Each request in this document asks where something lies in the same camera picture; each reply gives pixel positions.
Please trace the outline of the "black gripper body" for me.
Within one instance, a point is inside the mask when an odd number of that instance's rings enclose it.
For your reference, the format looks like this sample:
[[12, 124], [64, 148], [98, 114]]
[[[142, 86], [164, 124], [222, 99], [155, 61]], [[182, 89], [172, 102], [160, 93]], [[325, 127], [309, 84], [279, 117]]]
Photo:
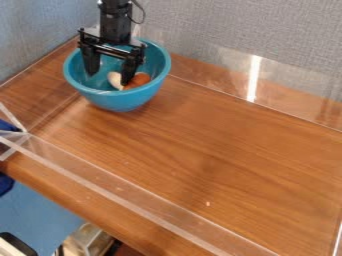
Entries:
[[98, 27], [79, 29], [79, 48], [91, 46], [107, 56], [126, 60], [135, 57], [144, 62], [146, 45], [132, 38], [132, 24], [140, 25], [146, 11], [138, 0], [98, 0], [100, 23]]

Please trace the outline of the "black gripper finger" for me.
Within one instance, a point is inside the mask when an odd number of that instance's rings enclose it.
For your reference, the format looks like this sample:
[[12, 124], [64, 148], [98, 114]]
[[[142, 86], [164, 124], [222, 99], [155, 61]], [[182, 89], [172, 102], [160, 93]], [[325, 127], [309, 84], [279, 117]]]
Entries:
[[131, 81], [138, 69], [138, 60], [135, 57], [128, 57], [122, 65], [122, 85], [126, 86]]
[[95, 75], [100, 68], [100, 53], [91, 46], [81, 47], [84, 68], [89, 76]]

